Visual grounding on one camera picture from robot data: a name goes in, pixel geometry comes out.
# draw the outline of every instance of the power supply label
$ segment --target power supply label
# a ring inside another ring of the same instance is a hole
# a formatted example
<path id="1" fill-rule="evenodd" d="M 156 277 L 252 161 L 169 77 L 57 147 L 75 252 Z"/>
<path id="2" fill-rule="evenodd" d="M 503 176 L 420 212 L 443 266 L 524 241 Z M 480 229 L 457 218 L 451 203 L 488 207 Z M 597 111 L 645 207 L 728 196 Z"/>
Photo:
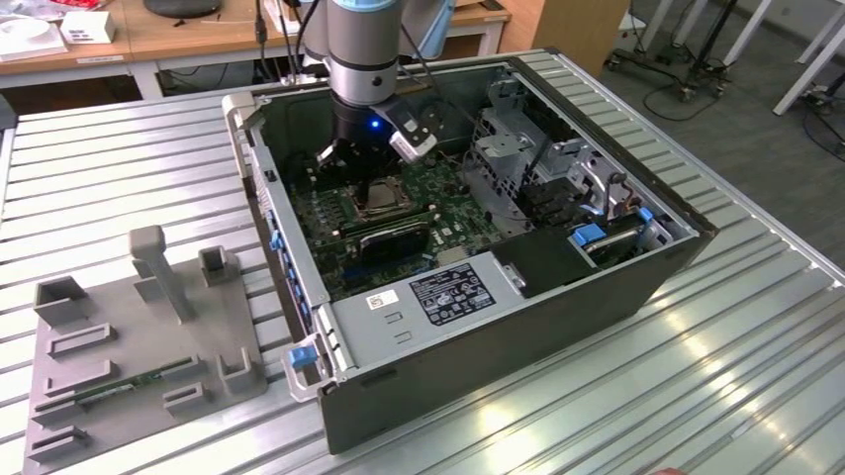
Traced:
<path id="1" fill-rule="evenodd" d="M 475 314 L 497 301 L 471 264 L 444 270 L 412 282 L 429 321 L 445 325 Z"/>

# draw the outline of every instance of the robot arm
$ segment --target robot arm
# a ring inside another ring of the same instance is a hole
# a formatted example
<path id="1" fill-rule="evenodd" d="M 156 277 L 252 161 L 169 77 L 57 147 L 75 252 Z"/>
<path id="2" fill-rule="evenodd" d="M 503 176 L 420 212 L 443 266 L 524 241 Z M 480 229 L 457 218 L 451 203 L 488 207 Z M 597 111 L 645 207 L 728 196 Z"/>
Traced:
<path id="1" fill-rule="evenodd" d="M 437 138 L 396 94 L 398 59 L 401 53 L 440 55 L 456 0 L 316 0 L 302 7 L 312 14 L 305 52 L 330 71 L 336 137 L 328 151 L 389 143 L 405 161 L 417 161 Z M 354 160 L 349 150 L 342 154 Z"/>

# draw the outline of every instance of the blue latch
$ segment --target blue latch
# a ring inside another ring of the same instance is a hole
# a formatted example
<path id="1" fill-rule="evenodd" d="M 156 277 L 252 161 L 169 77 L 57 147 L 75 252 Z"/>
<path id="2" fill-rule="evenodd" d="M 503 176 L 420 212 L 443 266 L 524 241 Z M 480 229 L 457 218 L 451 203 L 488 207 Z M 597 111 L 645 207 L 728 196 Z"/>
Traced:
<path id="1" fill-rule="evenodd" d="M 294 369 L 301 369 L 317 363 L 317 348 L 313 345 L 297 347 L 289 352 L 289 357 Z"/>
<path id="2" fill-rule="evenodd" d="M 581 246 L 587 246 L 592 242 L 604 239 L 608 235 L 597 224 L 587 225 L 579 228 L 572 234 L 572 238 Z"/>
<path id="3" fill-rule="evenodd" d="M 285 248 L 285 246 L 286 242 L 282 239 L 282 232 L 280 230 L 274 230 L 274 235 L 270 238 L 270 249 L 281 250 L 282 248 Z"/>
<path id="4" fill-rule="evenodd" d="M 640 215 L 641 220 L 644 220 L 644 222 L 647 223 L 651 223 L 652 220 L 656 218 L 656 214 L 649 208 L 641 208 L 637 214 Z"/>

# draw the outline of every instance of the white equipment stand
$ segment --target white equipment stand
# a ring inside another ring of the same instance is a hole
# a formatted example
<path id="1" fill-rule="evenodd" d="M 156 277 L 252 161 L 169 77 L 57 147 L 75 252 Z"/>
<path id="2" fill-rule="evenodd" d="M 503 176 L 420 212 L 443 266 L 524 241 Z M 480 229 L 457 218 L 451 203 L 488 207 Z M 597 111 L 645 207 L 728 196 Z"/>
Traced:
<path id="1" fill-rule="evenodd" d="M 834 57 L 836 51 L 843 46 L 843 42 L 845 42 L 845 22 L 843 22 L 843 18 L 845 17 L 845 0 L 836 0 L 836 2 L 840 3 L 840 8 L 838 9 L 834 17 L 831 17 L 831 20 L 828 20 L 828 23 L 819 32 L 819 35 L 816 35 L 816 38 L 804 51 L 804 54 L 798 59 L 798 62 L 806 64 L 826 41 L 828 42 L 828 46 L 824 47 L 824 49 L 822 50 L 819 57 L 807 68 L 807 71 L 795 82 L 792 88 L 790 89 L 790 92 L 787 92 L 784 98 L 782 99 L 782 102 L 778 104 L 775 113 L 780 116 L 784 114 L 784 112 L 787 112 L 790 107 L 792 107 L 792 104 L 802 96 L 804 91 L 807 91 L 810 83 L 816 78 L 819 71 L 831 60 L 831 57 Z"/>
<path id="2" fill-rule="evenodd" d="M 724 63 L 727 65 L 731 66 L 738 61 L 740 54 L 743 54 L 743 51 L 750 45 L 752 36 L 755 35 L 755 33 L 758 32 L 758 29 L 764 23 L 764 17 L 767 16 L 767 12 L 770 11 L 772 2 L 774 0 L 764 0 L 762 2 L 762 5 L 758 7 L 758 10 L 755 11 L 755 15 L 752 16 L 752 19 L 750 20 L 750 23 L 746 29 L 743 30 L 743 33 L 740 34 L 740 38 L 738 39 L 738 42 L 732 46 L 731 51 L 728 52 L 728 55 L 726 56 Z M 669 8 L 672 7 L 673 3 L 675 3 L 675 0 L 663 0 L 661 5 L 659 5 L 656 14 L 652 17 L 652 20 L 649 22 L 649 27 L 647 28 L 647 33 L 644 34 L 643 43 L 644 43 L 645 49 L 649 49 L 649 47 L 652 46 L 652 42 L 655 41 L 659 30 L 661 29 L 661 25 L 665 21 L 667 14 L 669 12 Z M 692 10 L 684 20 L 684 24 L 681 25 L 681 29 L 677 32 L 677 36 L 672 39 L 672 44 L 675 46 L 680 47 L 681 45 L 687 43 L 689 34 L 692 33 L 692 29 L 699 21 L 699 18 L 701 17 L 701 13 L 704 11 L 704 7 L 707 6 L 707 3 L 708 3 L 708 0 L 696 0 Z"/>

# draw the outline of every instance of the aluminum table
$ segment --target aluminum table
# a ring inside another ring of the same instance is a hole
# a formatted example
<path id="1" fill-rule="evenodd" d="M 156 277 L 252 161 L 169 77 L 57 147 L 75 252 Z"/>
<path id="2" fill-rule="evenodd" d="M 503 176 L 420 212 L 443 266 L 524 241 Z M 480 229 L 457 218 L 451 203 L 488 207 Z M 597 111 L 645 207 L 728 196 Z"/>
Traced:
<path id="1" fill-rule="evenodd" d="M 22 469 L 39 279 L 134 272 L 123 233 L 161 224 L 180 262 L 236 249 L 273 382 L 262 397 L 66 469 L 93 473 L 839 473 L 843 272 L 575 64 L 524 60 L 723 229 L 624 323 L 341 455 L 288 390 L 292 339 L 221 95 L 25 117 L 0 175 L 0 475 Z"/>

